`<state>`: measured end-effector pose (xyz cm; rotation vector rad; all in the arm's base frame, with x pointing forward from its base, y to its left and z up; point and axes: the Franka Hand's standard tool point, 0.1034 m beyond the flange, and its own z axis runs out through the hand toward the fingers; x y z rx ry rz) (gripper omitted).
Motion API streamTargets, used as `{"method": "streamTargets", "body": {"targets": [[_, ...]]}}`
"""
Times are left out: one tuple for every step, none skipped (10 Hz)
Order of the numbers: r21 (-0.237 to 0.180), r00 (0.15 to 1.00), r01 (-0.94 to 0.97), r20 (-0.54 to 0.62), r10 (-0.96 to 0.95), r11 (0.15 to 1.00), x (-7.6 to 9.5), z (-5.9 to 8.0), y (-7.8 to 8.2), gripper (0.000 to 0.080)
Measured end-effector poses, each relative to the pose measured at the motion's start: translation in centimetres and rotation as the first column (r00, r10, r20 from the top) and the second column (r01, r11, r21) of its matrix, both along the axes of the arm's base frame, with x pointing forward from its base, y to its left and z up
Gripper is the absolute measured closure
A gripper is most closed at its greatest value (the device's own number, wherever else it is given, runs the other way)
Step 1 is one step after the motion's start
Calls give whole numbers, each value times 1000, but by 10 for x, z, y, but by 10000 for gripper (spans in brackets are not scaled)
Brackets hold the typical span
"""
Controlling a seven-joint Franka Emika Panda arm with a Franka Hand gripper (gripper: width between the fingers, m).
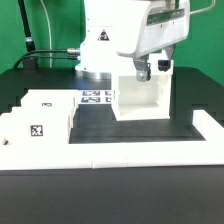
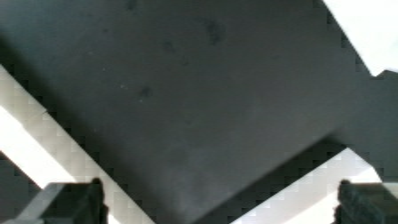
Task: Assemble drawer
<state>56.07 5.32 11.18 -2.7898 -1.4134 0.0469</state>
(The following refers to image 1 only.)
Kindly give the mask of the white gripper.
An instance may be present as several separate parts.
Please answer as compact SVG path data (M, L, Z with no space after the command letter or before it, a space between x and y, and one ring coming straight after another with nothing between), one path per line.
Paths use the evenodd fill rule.
M137 58L133 60L136 79L149 81L147 54L162 49L158 70L168 71L173 44L187 38L189 20L189 0L117 0L116 52L119 56Z

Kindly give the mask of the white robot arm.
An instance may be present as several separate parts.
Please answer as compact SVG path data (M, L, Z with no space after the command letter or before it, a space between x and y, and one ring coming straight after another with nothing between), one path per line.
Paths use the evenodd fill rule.
M83 1L79 75L109 79L120 72L148 81L172 68L175 44L189 33L190 0Z

